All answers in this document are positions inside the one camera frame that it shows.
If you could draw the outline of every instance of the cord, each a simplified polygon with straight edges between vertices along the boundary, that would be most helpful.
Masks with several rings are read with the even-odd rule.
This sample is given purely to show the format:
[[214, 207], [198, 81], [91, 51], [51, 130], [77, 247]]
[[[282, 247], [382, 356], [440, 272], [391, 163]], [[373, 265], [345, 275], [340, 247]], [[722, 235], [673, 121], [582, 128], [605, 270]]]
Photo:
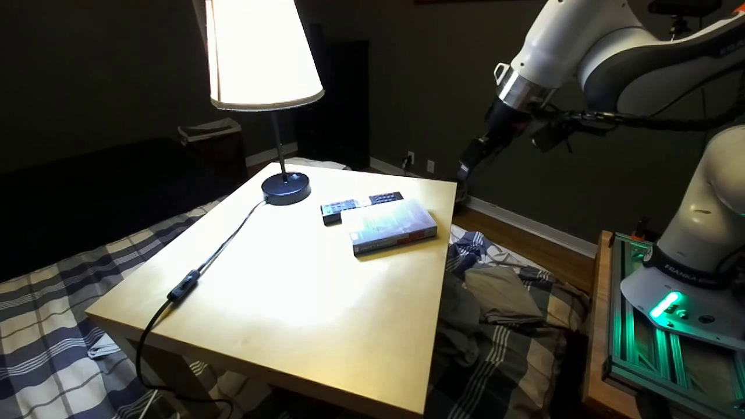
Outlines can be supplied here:
[[147, 335], [156, 328], [156, 324], [161, 319], [165, 319], [170, 314], [170, 310], [179, 307], [191, 296], [191, 291], [198, 286], [200, 277], [212, 268], [212, 263], [219, 258], [219, 254], [244, 228], [244, 223], [254, 216], [254, 212], [261, 207], [261, 203], [263, 200], [258, 200], [249, 210], [249, 214], [235, 226], [235, 230], [196, 270], [189, 270], [186, 277], [175, 289], [170, 289], [170, 293], [165, 296], [165, 303], [147, 321], [144, 331], [140, 333], [137, 351], [135, 351], [135, 370], [137, 370], [137, 379], [142, 382], [142, 386], [151, 389], [151, 391], [168, 391], [175, 398], [182, 398], [182, 400], [189, 400], [189, 403], [226, 403], [228, 405], [228, 417], [233, 417], [233, 400], [228, 400], [228, 398], [193, 398], [193, 396], [179, 393], [179, 391], [175, 391], [170, 386], [147, 382], [144, 375], [142, 375], [142, 351], [144, 351]]

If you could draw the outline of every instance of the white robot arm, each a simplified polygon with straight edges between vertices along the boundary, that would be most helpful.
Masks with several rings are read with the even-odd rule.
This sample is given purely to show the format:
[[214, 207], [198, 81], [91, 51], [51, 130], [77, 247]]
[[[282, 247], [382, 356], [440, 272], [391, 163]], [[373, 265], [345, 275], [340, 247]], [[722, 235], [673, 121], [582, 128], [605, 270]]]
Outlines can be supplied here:
[[[512, 140], [545, 130], [547, 100], [570, 77], [580, 81], [591, 112], [612, 121], [652, 121], [684, 93], [743, 65], [743, 12], [689, 37], [659, 40], [640, 26], [626, 0], [549, 0], [512, 63], [496, 65], [498, 98], [484, 135], [463, 151], [459, 179], [468, 179], [482, 158]], [[652, 265], [624, 279], [622, 291], [657, 326], [745, 349], [743, 305], [724, 291], [708, 291], [726, 289], [733, 256], [743, 249], [745, 126], [733, 126], [703, 154], [680, 212], [657, 242]], [[671, 289], [687, 298], [671, 303]]]

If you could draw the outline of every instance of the black remote control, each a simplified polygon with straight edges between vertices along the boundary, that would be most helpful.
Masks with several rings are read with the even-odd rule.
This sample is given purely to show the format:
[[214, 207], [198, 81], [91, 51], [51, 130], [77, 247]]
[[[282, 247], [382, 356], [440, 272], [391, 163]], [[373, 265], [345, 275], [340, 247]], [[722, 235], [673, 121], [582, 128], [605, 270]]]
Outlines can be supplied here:
[[403, 200], [400, 191], [377, 193], [377, 196], [368, 196], [368, 198], [361, 198], [361, 200], [340, 200], [340, 203], [321, 205], [324, 226], [340, 223], [342, 221], [342, 212], [349, 212], [349, 210], [356, 210], [356, 207], [382, 205], [382, 203], [391, 203], [391, 200]]

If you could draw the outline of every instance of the table top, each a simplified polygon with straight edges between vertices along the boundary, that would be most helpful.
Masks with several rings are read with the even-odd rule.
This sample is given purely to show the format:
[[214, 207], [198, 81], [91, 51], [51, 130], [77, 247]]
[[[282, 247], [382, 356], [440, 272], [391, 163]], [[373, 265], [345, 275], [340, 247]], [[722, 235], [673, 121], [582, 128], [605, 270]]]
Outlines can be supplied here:
[[[263, 200], [268, 165], [175, 242], [102, 296], [91, 319], [137, 340], [168, 291], [198, 268]], [[261, 205], [198, 289], [149, 345], [224, 361], [270, 384], [347, 407], [421, 414], [433, 358], [454, 184], [328, 168], [293, 168], [312, 193]], [[356, 258], [345, 226], [319, 205], [400, 191], [438, 221], [438, 237]]]
[[591, 310], [591, 351], [584, 377], [584, 403], [603, 414], [640, 417], [631, 389], [605, 379], [605, 361], [610, 358], [610, 242], [612, 233], [603, 230], [598, 240], [596, 286]]

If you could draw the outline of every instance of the blue book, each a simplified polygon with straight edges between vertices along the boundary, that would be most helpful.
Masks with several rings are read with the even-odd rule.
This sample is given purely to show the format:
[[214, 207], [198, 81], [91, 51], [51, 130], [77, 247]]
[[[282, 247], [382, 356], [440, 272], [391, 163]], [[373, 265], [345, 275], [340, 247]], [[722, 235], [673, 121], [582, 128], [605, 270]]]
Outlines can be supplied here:
[[435, 219], [417, 200], [342, 212], [342, 223], [349, 230], [354, 256], [438, 237]]

